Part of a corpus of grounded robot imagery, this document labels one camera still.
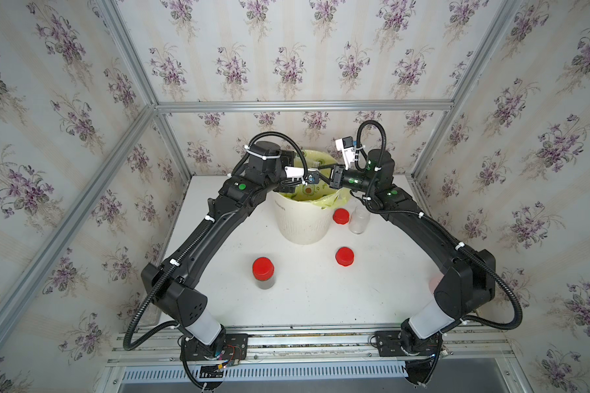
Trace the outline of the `red jar lid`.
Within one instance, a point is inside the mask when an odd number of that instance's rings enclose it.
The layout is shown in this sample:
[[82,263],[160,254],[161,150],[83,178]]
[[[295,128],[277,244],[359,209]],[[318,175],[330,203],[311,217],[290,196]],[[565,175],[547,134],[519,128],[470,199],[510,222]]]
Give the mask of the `red jar lid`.
[[335,253],[335,260],[339,265],[344,267],[350,266],[354,263],[355,253],[349,247],[341,247]]
[[334,211],[332,218],[336,224],[345,225],[350,221],[350,213],[344,208],[339,208]]

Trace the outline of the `red-lid tea jar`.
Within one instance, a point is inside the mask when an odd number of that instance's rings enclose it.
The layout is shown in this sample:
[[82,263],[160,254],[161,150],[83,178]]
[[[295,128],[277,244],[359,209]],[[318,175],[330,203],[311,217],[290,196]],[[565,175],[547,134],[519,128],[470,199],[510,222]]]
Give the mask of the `red-lid tea jar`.
[[370,223],[370,211],[365,206],[357,206],[351,214],[348,224],[353,234],[363,234]]
[[267,257],[260,257],[253,262],[252,274],[257,286],[262,290],[268,290],[275,285],[275,266]]

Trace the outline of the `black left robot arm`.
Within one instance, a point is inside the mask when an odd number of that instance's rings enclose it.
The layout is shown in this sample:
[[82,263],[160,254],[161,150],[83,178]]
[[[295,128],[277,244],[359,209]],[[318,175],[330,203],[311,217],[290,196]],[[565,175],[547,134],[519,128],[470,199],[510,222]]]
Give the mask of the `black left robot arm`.
[[129,322],[124,350],[135,350],[164,328],[176,328],[213,354],[222,352],[226,329],[208,311],[208,299],[196,288],[206,267],[229,235],[265,200],[309,178],[301,147],[289,136],[268,131],[257,134],[223,183],[208,200],[208,212],[186,240],[160,265],[147,265],[141,279],[147,291]]

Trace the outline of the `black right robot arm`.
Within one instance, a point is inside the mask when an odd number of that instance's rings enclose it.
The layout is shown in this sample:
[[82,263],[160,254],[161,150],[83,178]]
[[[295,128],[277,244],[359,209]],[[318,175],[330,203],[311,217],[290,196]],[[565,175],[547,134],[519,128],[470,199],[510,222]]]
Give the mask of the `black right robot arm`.
[[[357,137],[335,142],[343,163],[331,170],[331,188],[356,193],[362,206],[401,229],[438,267],[442,277],[432,300],[401,325],[399,339],[408,354],[422,351],[433,340],[463,322],[509,331],[523,322],[523,307],[513,289],[500,277],[496,260],[487,250],[477,251],[454,237],[428,216],[413,197],[393,182],[395,163],[387,150],[387,135],[378,121],[364,121]],[[512,305],[509,322],[494,322],[474,312],[492,301],[501,290]]]

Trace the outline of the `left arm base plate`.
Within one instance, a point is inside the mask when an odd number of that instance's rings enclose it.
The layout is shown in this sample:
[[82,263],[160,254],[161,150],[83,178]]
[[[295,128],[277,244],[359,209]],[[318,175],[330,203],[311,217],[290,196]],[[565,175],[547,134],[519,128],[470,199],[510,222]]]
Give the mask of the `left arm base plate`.
[[196,338],[182,337],[179,340],[181,353],[187,361],[218,361],[227,365],[237,365],[247,358],[249,335],[226,333],[207,346]]

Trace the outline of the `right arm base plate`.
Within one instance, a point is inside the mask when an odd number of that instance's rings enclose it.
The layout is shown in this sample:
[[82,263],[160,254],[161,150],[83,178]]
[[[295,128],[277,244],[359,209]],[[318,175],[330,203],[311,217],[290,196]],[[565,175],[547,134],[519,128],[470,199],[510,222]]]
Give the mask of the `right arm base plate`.
[[442,337],[435,334],[427,339],[419,339],[412,333],[403,336],[404,331],[378,331],[370,338],[380,357],[432,356],[441,349]]

